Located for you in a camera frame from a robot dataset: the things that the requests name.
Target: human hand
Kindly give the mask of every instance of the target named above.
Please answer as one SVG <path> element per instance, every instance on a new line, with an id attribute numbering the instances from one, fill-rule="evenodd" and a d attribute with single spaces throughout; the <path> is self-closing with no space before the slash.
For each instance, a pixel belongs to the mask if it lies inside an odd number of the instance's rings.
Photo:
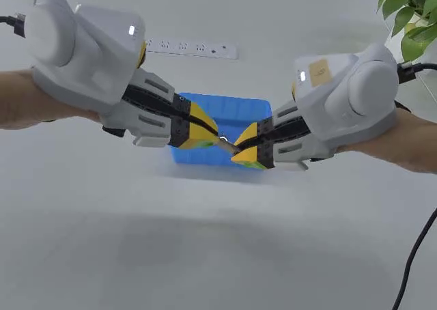
<path id="1" fill-rule="evenodd" d="M 396 126 L 378 138 L 339 151 L 362 152 L 411 171 L 437 172 L 437 124 L 403 109 L 397 109 L 397 118 Z"/>
<path id="2" fill-rule="evenodd" d="M 58 102 L 33 82 L 31 71 L 0 73 L 0 128 L 22 129 L 67 117 L 99 122 L 97 113 Z"/>

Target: power cord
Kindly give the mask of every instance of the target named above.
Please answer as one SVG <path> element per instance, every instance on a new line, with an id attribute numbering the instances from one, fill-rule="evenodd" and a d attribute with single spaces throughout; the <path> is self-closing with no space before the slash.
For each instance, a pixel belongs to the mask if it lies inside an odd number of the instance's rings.
<path id="1" fill-rule="evenodd" d="M 406 62 L 403 64 L 398 64 L 397 75 L 399 76 L 399 84 L 407 83 L 408 81 L 413 81 L 417 79 L 416 73 L 424 70 L 436 70 L 437 64 L 431 63 L 417 63 Z"/>
<path id="2" fill-rule="evenodd" d="M 0 23 L 6 23 L 14 28 L 14 33 L 20 37 L 25 38 L 25 19 L 23 14 L 14 16 L 0 16 Z"/>
<path id="3" fill-rule="evenodd" d="M 420 245 L 422 244 L 423 240 L 425 239 L 426 235 L 428 234 L 429 230 L 431 229 L 431 227 L 432 227 L 434 221 L 436 221 L 436 219 L 437 219 L 437 209 L 434 210 L 431 217 L 428 219 L 428 222 L 426 222 L 425 227 L 422 229 L 421 234 L 419 235 L 414 246 L 412 247 L 412 250 L 410 252 L 410 255 L 408 256 L 408 259 L 407 259 L 407 262 L 405 265 L 404 276 L 402 277 L 401 288 L 399 289 L 399 293 L 397 294 L 397 298 L 396 298 L 395 304 L 393 305 L 392 310 L 398 310 L 399 306 L 401 305 L 402 298 L 404 297 L 405 290 L 407 288 L 408 278 L 410 277 L 410 270 L 411 270 L 412 262 L 414 261 L 414 258 L 416 257 L 416 253 L 419 250 Z"/>

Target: white table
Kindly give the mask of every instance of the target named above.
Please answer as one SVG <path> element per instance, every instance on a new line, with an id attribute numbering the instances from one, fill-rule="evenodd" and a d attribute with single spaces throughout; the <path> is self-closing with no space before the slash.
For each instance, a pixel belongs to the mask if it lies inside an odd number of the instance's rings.
<path id="1" fill-rule="evenodd" d="M 383 41 L 376 0 L 69 0 L 134 10 L 150 36 L 228 41 L 238 61 L 150 55 L 178 91 L 290 97 L 293 58 Z M 31 0 L 0 0 L 2 14 Z M 0 70 L 31 60 L 1 28 Z M 413 83 L 400 100 L 433 117 Z M 0 307 L 391 309 L 436 205 L 433 175 L 342 154 L 306 173 L 178 167 L 81 119 L 1 131 Z M 403 309 L 433 309 L 434 229 Z"/>

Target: small metal object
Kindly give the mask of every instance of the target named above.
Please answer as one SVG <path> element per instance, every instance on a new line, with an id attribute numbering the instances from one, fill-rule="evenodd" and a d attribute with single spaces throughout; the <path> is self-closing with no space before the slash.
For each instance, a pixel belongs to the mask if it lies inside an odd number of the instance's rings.
<path id="1" fill-rule="evenodd" d="M 217 146 L 223 148 L 225 151 L 231 153 L 232 155 L 236 155 L 241 152 L 238 147 L 227 140 L 225 135 L 221 135 L 219 139 L 220 140 L 218 141 Z"/>

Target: white power strip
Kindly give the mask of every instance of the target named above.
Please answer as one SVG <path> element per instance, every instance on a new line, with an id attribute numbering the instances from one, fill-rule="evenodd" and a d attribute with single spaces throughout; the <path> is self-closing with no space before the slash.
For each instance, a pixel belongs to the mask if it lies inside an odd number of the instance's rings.
<path id="1" fill-rule="evenodd" d="M 149 38 L 147 52 L 177 55 L 212 57 L 215 59 L 237 59 L 238 50 L 228 43 L 213 44 L 209 42 L 193 42 L 166 38 Z"/>

